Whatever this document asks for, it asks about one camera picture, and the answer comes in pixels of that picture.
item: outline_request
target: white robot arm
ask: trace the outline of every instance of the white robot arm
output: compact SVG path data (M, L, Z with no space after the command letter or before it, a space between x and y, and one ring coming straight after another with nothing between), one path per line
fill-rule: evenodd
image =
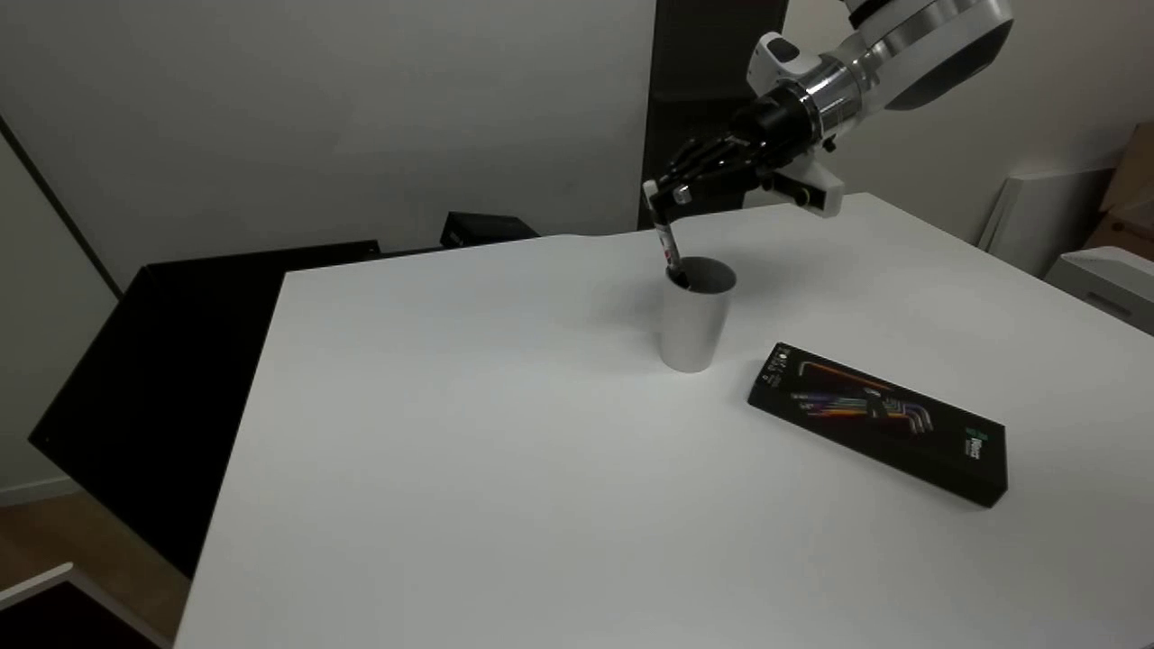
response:
M991 63L1008 37L1008 0L844 0L853 32L830 54L800 54L783 32L756 41L756 92L725 138L684 143L644 180L652 219L666 228L696 197L783 190L838 211L839 180L815 161L869 110L907 110L939 101Z

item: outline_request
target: floor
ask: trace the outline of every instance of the floor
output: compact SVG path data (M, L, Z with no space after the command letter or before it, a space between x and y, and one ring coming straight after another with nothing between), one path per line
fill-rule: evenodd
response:
M188 575L85 493L0 509L0 589L77 561L148 626L173 639Z

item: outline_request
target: dark doorway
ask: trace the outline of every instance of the dark doorway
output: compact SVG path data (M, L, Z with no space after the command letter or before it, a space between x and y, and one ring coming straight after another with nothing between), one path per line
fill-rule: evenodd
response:
M762 32L783 27L791 0L656 0L648 127L642 174L652 175L690 142L749 101L747 63Z

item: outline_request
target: white box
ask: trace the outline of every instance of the white box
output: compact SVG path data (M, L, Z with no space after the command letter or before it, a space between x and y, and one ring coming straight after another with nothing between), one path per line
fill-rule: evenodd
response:
M1047 281L1154 335L1151 259L1114 244L1079 247L1065 251Z

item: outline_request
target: white table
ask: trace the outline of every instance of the white table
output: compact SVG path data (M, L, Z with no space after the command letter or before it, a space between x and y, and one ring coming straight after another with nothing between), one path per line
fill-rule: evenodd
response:
M1140 649L1154 341L853 196L680 225L739 275L652 348L652 235L283 281L179 649ZM1007 423L985 511L747 407L797 341Z

